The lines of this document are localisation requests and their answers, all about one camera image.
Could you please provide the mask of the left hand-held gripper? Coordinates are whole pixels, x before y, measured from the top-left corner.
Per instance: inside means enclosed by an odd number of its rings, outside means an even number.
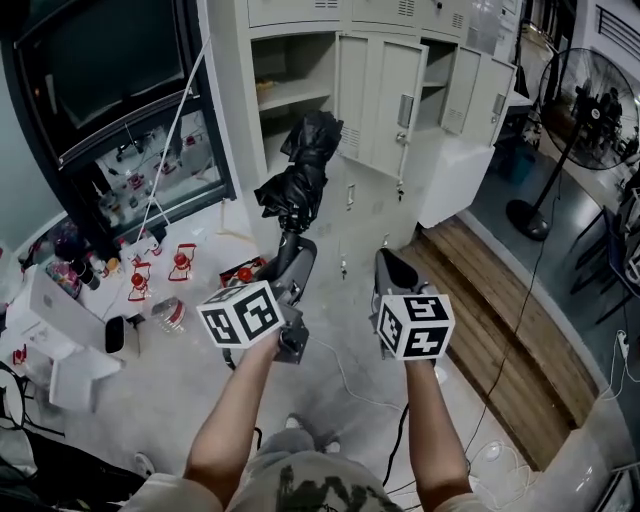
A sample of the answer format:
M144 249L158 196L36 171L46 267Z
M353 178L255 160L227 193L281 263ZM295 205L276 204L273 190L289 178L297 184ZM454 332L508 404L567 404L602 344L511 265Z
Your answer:
M299 238L297 249L287 271L283 262L272 259L262 267L235 267L223 272L221 288L197 306L199 318L227 365L234 363L234 350L246 350L274 332L279 333L275 359L288 364L301 362L306 326L297 304L318 250L304 237Z

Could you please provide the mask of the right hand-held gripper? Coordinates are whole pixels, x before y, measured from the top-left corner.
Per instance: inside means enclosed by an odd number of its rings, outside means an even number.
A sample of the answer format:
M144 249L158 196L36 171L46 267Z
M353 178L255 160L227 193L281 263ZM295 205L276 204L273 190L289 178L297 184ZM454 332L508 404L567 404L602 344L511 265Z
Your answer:
M381 248L375 257L375 289L370 321L383 360L435 361L444 356L455 317L450 298L394 251Z

